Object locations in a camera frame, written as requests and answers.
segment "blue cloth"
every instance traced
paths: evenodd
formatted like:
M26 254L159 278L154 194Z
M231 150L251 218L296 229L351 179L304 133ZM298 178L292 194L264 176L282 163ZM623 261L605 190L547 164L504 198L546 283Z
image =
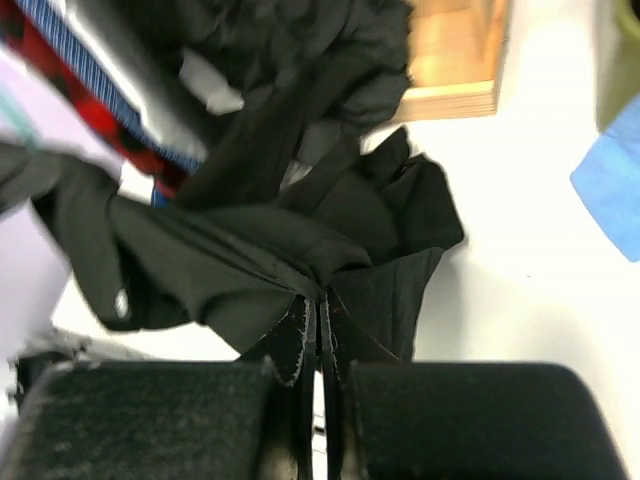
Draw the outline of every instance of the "blue cloth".
M571 183L609 240L629 261L639 261L640 96L598 138Z
M169 200L167 199L167 197L162 195L162 193L160 193L160 190L154 187L153 191L151 192L151 205L153 205L154 207L166 207L168 204Z

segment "black clothing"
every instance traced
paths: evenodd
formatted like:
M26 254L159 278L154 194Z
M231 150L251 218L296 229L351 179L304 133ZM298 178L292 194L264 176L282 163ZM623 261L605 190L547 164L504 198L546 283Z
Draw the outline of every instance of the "black clothing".
M278 192L304 126L370 68L357 50L323 58L246 116L163 209L118 196L70 155L0 145L0 210L32 198L109 329L196 321L242 353L296 295L318 302L332 285L361 328L409 360L426 282L463 239L442 170L409 158L403 130L364 156L343 135Z
M409 87L404 0L112 0L111 8L173 78L184 48L209 61L255 112L291 86L310 62L357 48L372 63L316 125L326 140L335 129L361 135L390 120ZM323 150L323 142L313 150ZM314 164L313 155L297 152Z

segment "lavender fabric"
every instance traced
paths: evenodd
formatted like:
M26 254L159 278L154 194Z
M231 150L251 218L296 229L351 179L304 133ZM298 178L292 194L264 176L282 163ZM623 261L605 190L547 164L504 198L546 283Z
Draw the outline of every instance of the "lavender fabric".
M2 46L0 79L2 138L24 140L25 134L31 135L36 146L71 149L119 178L123 159L33 69ZM51 328L49 317L68 278L65 257L30 204L0 216L0 396L10 383L4 360L30 336ZM0 423L4 403L0 401Z

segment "wooden shelf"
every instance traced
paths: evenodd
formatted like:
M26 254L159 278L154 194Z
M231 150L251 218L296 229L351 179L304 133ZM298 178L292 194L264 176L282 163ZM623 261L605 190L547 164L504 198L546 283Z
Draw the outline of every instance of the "wooden shelf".
M396 121L496 112L509 0L413 0L413 87Z

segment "red and black plaid shirt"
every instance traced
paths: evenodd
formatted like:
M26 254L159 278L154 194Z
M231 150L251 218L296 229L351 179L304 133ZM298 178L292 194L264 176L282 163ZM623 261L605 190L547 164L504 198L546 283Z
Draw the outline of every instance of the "red and black plaid shirt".
M0 0L0 33L7 46L37 68L107 144L141 172L152 175L163 195L173 197L187 173L144 146L120 125L58 57L13 0Z

